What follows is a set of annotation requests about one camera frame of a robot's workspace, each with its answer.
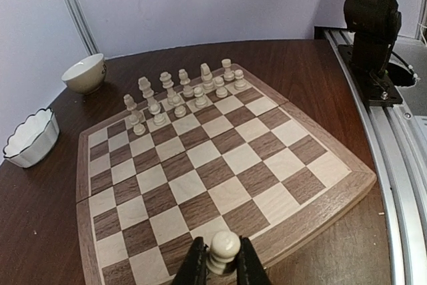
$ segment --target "wooden chessboard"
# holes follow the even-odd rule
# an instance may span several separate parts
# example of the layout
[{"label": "wooden chessboard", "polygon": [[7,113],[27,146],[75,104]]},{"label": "wooden chessboard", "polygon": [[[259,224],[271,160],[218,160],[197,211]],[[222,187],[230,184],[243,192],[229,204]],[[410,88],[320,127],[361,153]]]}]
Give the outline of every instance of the wooden chessboard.
[{"label": "wooden chessboard", "polygon": [[228,83],[228,96],[207,93],[203,109],[184,99],[184,118],[165,92],[157,95],[161,127],[140,103],[143,136],[128,111],[81,133],[77,221],[87,285],[169,284],[192,240],[209,245],[219,230],[250,237],[271,266],[373,186],[375,174],[328,132],[244,68],[232,69],[243,69],[246,89]]}]

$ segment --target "bowl rim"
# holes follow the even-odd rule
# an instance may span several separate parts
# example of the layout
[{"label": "bowl rim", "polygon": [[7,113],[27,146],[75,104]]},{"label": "bowl rim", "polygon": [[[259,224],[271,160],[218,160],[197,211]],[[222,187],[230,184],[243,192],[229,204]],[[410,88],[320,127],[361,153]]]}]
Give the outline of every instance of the bowl rim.
[{"label": "bowl rim", "polygon": [[[24,148],[23,150],[21,150],[18,154],[15,154],[15,155],[13,155],[13,156],[7,156],[6,155],[6,147],[7,146],[9,146],[9,140],[16,134],[16,131],[18,130],[18,128],[19,127],[21,127],[22,125],[24,125],[26,122],[27,122],[27,120],[30,118],[30,117],[32,117],[32,116],[36,116],[40,111],[50,111],[51,112],[51,118],[49,119],[49,121],[46,123],[46,126],[43,128],[43,131],[39,134],[39,135],[37,135],[36,136],[36,138],[34,138],[34,140],[33,140],[33,142],[31,143],[31,144],[29,144],[26,148]],[[40,108],[39,110],[37,110],[35,113],[32,113],[31,115],[28,115],[27,116],[27,118],[25,119],[25,121],[23,121],[22,123],[20,123],[18,126],[16,126],[16,128],[15,128],[15,131],[13,132],[13,134],[12,135],[10,135],[8,138],[7,138],[7,142],[6,142],[6,146],[3,148],[3,157],[6,159],[6,160],[10,160],[10,159],[12,159],[12,158],[15,158],[16,156],[19,156],[19,155],[21,155],[25,150],[27,150],[28,148],[30,148],[33,144],[34,144],[34,142],[46,131],[46,128],[47,128],[47,126],[52,122],[52,119],[53,119],[53,116],[54,116],[55,114],[54,114],[54,112],[53,112],[53,110],[52,110],[52,108],[50,108],[50,107],[48,107],[48,108]]]},{"label": "bowl rim", "polygon": [[104,59],[105,59],[105,57],[104,57],[104,54],[103,53],[94,53],[93,55],[90,55],[90,56],[87,56],[87,57],[84,57],[83,59],[81,59],[81,60],[79,60],[77,63],[75,63],[74,65],[72,65],[70,68],[68,68],[63,74],[62,74],[62,76],[61,76],[61,80],[62,81],[64,81],[64,82],[66,82],[66,81],[70,81],[70,80],[72,80],[72,79],[75,79],[75,78],[77,78],[77,77],[79,77],[79,76],[81,76],[81,75],[83,75],[84,73],[85,73],[85,71],[83,72],[83,73],[80,73],[80,74],[78,74],[78,75],[76,75],[76,76],[72,76],[72,77],[66,77],[67,76],[67,74],[69,73],[69,71],[72,69],[72,68],[74,68],[76,65],[78,65],[78,64],[80,64],[80,63],[83,63],[85,60],[87,60],[87,59],[89,59],[89,58],[92,58],[92,57],[99,57],[99,60],[96,62],[96,63],[94,63],[93,64],[93,66],[95,66],[97,63],[100,63],[101,61],[103,61]]}]

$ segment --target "chess piece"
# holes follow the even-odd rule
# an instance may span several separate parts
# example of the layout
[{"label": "chess piece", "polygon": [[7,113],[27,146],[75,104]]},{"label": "chess piece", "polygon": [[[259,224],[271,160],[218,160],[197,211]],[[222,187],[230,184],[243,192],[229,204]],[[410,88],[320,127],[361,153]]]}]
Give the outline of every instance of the chess piece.
[{"label": "chess piece", "polygon": [[233,272],[234,258],[240,250],[240,239],[233,232],[221,231],[216,233],[209,248],[206,267],[217,275]]},{"label": "chess piece", "polygon": [[228,91],[227,89],[224,87],[225,83],[224,83],[224,79],[222,79],[222,77],[216,77],[215,80],[215,87],[216,87],[216,97],[218,98],[225,98],[228,96]]},{"label": "chess piece", "polygon": [[173,81],[172,76],[168,72],[163,72],[160,74],[160,81],[163,83],[163,88],[167,90],[167,103],[170,106],[173,106],[172,100],[173,97],[177,95],[175,90],[173,90]]},{"label": "chess piece", "polygon": [[136,115],[130,115],[129,121],[130,121],[131,125],[133,126],[133,132],[135,133],[135,135],[141,136],[142,134],[145,133],[144,125],[140,122],[140,120],[138,119],[138,117]]},{"label": "chess piece", "polygon": [[155,101],[155,103],[148,107],[148,111],[150,114],[152,114],[153,117],[153,123],[156,126],[162,126],[166,122],[165,116],[160,112],[161,107],[160,104]]},{"label": "chess piece", "polygon": [[173,97],[173,106],[175,107],[175,116],[177,118],[182,118],[187,113],[187,110],[185,110],[185,106],[182,104],[181,97],[179,95],[176,95]]},{"label": "chess piece", "polygon": [[200,65],[201,71],[201,80],[203,81],[203,88],[206,91],[212,90],[214,86],[214,81],[212,80],[211,69],[206,63]]},{"label": "chess piece", "polygon": [[221,60],[222,67],[224,67],[224,79],[225,81],[234,80],[234,71],[232,71],[232,61],[230,59]]},{"label": "chess piece", "polygon": [[142,91],[142,97],[147,100],[147,106],[151,106],[155,103],[154,91],[151,89],[151,83],[146,77],[138,79],[139,90]]},{"label": "chess piece", "polygon": [[185,69],[180,69],[178,71],[179,79],[181,80],[180,84],[183,85],[183,95],[186,98],[191,98],[194,96],[193,88],[189,85],[190,81],[188,77],[188,73]]},{"label": "chess piece", "polygon": [[246,88],[246,80],[243,79],[243,71],[238,69],[234,72],[234,77],[236,81],[234,82],[234,88],[237,90],[243,90]]},{"label": "chess piece", "polygon": [[137,104],[135,100],[133,100],[133,97],[129,94],[124,95],[123,101],[125,102],[126,109],[130,111],[132,115],[135,115],[139,121],[141,121],[143,119],[143,114],[138,109],[136,109]]},{"label": "chess piece", "polygon": [[194,88],[195,106],[197,108],[203,108],[207,105],[206,95],[201,87]]}]

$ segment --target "bowl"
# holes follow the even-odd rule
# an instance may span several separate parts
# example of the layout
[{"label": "bowl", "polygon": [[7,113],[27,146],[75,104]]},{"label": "bowl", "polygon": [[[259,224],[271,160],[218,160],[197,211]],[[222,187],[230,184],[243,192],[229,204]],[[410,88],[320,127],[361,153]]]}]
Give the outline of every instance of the bowl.
[{"label": "bowl", "polygon": [[87,95],[101,87],[106,73],[104,55],[97,53],[71,66],[61,79],[72,91]]},{"label": "bowl", "polygon": [[49,153],[58,135],[59,127],[52,109],[40,109],[15,129],[3,149],[3,157],[19,167],[31,167]]}]

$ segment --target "table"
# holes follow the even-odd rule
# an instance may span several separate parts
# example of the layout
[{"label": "table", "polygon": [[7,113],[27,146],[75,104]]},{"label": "table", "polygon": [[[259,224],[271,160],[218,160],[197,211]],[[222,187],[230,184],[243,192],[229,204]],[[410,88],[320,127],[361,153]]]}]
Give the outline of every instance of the table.
[{"label": "table", "polygon": [[[0,280],[7,284],[85,284],[75,216],[79,133],[140,101],[137,78],[229,57],[316,120],[374,170],[352,95],[324,40],[243,41],[180,47],[112,59],[102,88],[87,97],[65,90],[51,104],[61,135],[35,167],[0,166]],[[161,91],[159,81],[151,81]],[[378,183],[353,210],[268,272],[274,284],[391,284]]]}]

